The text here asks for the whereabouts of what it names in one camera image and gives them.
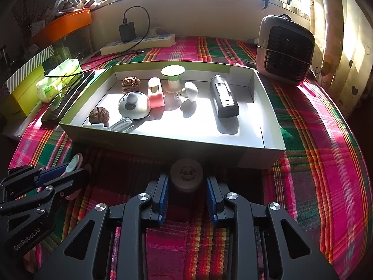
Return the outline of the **white cardboard box tray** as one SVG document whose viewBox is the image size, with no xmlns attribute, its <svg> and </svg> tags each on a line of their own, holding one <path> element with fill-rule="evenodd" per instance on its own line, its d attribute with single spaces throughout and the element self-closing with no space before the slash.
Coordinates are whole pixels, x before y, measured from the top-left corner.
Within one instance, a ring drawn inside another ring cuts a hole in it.
<svg viewBox="0 0 373 280">
<path fill-rule="evenodd" d="M 75 142 L 98 145 L 135 155 L 169 161 L 191 158 L 202 164 L 241 168 L 270 168 L 284 153 L 280 125 L 260 75 L 253 69 L 227 64 L 184 62 L 181 83 L 192 82 L 199 94 L 194 101 L 165 94 L 165 105 L 124 132 L 89 123 L 89 112 L 106 108 L 109 124 L 121 119 L 118 110 L 124 78 L 137 77 L 147 91 L 152 77 L 161 77 L 165 62 L 127 63 L 99 70 L 62 118 L 62 129 Z M 218 118 L 210 81 L 224 77 L 236 98 L 239 114 Z"/>
</svg>

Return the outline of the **black charger adapter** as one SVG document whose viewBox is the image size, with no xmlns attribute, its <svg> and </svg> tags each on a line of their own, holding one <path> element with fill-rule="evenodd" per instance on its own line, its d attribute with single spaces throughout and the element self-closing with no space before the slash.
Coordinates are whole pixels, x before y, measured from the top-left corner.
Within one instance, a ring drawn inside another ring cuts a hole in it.
<svg viewBox="0 0 373 280">
<path fill-rule="evenodd" d="M 133 41 L 136 38 L 135 25 L 132 21 L 123 19 L 123 24 L 118 27 L 120 39 L 123 43 Z"/>
</svg>

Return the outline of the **small desktop fan heater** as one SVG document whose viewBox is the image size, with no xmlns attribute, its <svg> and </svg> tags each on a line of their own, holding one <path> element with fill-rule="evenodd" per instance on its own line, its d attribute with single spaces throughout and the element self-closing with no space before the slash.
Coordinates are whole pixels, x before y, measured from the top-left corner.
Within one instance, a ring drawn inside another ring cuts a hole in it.
<svg viewBox="0 0 373 280">
<path fill-rule="evenodd" d="M 289 17 L 267 15 L 260 24 L 256 69 L 264 77 L 293 85 L 307 77 L 315 39 Z"/>
</svg>

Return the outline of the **green white suction cup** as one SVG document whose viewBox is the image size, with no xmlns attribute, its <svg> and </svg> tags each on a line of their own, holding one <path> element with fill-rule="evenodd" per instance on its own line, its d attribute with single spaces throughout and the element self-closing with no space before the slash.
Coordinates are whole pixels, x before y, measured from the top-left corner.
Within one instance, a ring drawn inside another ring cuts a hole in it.
<svg viewBox="0 0 373 280">
<path fill-rule="evenodd" d="M 185 68 L 177 64 L 166 66 L 161 70 L 161 74 L 167 79 L 164 87 L 167 93 L 179 92 L 182 89 L 180 77 L 183 73 L 185 73 Z"/>
</svg>

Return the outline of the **orange plastic tray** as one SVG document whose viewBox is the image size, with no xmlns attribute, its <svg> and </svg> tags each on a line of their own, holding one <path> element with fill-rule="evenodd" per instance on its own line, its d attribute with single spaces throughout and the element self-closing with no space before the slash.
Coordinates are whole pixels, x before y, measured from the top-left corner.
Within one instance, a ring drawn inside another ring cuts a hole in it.
<svg viewBox="0 0 373 280">
<path fill-rule="evenodd" d="M 92 17 L 89 8 L 64 14 L 31 37 L 30 44 L 45 48 L 91 23 Z"/>
</svg>

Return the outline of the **green tissue pack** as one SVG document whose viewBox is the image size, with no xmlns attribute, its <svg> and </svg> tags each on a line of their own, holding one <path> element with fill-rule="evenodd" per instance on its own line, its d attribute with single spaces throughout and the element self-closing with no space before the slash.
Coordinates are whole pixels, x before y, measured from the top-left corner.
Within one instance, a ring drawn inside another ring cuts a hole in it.
<svg viewBox="0 0 373 280">
<path fill-rule="evenodd" d="M 43 103 L 51 102 L 71 79 L 80 72 L 82 72 L 82 68 L 78 59 L 64 60 L 36 83 L 39 101 Z"/>
</svg>

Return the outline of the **yellow green striped box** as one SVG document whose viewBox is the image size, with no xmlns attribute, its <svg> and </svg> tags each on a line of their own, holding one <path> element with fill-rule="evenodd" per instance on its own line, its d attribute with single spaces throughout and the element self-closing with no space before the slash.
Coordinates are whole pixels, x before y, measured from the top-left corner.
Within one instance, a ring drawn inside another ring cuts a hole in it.
<svg viewBox="0 0 373 280">
<path fill-rule="evenodd" d="M 43 62 L 54 55 L 52 46 L 32 57 L 7 81 L 9 95 L 1 102 L 1 112 L 9 119 L 27 117 L 38 103 L 36 83 L 43 79 Z"/>
</svg>

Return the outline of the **white round smiley cap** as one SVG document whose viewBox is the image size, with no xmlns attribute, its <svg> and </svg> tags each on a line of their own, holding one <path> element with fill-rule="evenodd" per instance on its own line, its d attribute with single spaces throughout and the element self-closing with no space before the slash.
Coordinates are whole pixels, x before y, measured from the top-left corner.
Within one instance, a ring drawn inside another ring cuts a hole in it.
<svg viewBox="0 0 373 280">
<path fill-rule="evenodd" d="M 204 178 L 204 171 L 196 160 L 180 159 L 172 165 L 170 178 L 177 190 L 190 193 L 199 188 Z"/>
</svg>

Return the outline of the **white round dome gadget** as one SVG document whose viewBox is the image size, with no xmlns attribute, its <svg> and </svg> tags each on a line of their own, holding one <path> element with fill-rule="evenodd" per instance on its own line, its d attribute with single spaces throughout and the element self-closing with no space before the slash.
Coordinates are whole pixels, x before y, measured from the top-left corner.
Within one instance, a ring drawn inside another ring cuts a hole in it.
<svg viewBox="0 0 373 280">
<path fill-rule="evenodd" d="M 118 111 L 124 118 L 142 119 L 149 115 L 150 110 L 149 98 L 142 92 L 129 92 L 119 101 Z"/>
</svg>

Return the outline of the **white mushroom knob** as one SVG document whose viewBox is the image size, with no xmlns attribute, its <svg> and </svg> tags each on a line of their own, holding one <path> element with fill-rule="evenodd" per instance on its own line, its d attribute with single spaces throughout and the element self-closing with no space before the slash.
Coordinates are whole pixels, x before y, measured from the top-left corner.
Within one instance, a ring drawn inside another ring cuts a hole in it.
<svg viewBox="0 0 373 280">
<path fill-rule="evenodd" d="M 174 93 L 174 98 L 178 100 L 179 97 L 185 97 L 190 102 L 195 102 L 198 94 L 199 91 L 196 84 L 194 84 L 193 82 L 185 82 L 185 86 L 182 88 L 182 90 L 180 92 Z"/>
</svg>

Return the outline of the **white power strip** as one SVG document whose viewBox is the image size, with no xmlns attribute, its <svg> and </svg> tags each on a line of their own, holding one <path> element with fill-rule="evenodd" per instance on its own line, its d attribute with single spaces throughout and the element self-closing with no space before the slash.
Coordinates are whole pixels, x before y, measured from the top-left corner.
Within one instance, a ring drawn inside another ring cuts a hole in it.
<svg viewBox="0 0 373 280">
<path fill-rule="evenodd" d="M 126 43 L 123 43 L 122 41 L 109 43 L 100 49 L 100 53 L 102 56 L 106 56 L 109 54 L 116 54 L 131 50 L 143 50 L 155 47 L 171 47 L 175 43 L 176 39 L 174 34 L 146 37 L 142 41 L 141 37 L 139 37 Z"/>
</svg>

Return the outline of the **beige heart curtain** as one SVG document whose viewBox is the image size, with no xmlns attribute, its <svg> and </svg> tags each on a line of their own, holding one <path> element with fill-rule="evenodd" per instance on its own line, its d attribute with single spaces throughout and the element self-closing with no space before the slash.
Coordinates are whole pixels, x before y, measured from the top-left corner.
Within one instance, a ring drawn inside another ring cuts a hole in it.
<svg viewBox="0 0 373 280">
<path fill-rule="evenodd" d="M 310 0 L 312 67 L 344 117 L 372 94 L 372 27 L 355 0 Z"/>
</svg>

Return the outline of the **brown walnut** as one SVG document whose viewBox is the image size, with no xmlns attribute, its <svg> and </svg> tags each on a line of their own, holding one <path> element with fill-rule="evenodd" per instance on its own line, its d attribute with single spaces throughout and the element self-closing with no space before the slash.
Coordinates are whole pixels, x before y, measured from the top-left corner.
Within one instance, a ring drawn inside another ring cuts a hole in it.
<svg viewBox="0 0 373 280">
<path fill-rule="evenodd" d="M 106 108 L 96 107 L 89 113 L 89 122 L 91 124 L 103 124 L 108 126 L 109 123 L 109 112 Z"/>
<path fill-rule="evenodd" d="M 122 93 L 127 94 L 140 90 L 141 81 L 137 77 L 126 77 L 121 82 Z"/>
</svg>

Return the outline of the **pink nail clipper case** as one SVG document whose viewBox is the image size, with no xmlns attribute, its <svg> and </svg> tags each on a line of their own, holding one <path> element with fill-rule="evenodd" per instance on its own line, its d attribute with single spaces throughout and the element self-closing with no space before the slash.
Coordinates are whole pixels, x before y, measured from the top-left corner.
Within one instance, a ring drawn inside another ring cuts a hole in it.
<svg viewBox="0 0 373 280">
<path fill-rule="evenodd" d="M 152 109 L 164 107 L 164 94 L 162 91 L 161 80 L 152 77 L 148 80 L 148 95 L 150 107 Z"/>
</svg>

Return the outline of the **black bike light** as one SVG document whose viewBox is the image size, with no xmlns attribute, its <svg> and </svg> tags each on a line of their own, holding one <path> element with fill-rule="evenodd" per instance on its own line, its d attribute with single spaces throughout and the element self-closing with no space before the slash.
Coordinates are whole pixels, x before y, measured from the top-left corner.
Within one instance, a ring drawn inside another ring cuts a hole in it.
<svg viewBox="0 0 373 280">
<path fill-rule="evenodd" d="M 224 77 L 215 75 L 210 80 L 210 91 L 213 106 L 219 119 L 232 118 L 239 115 L 238 103 Z"/>
</svg>

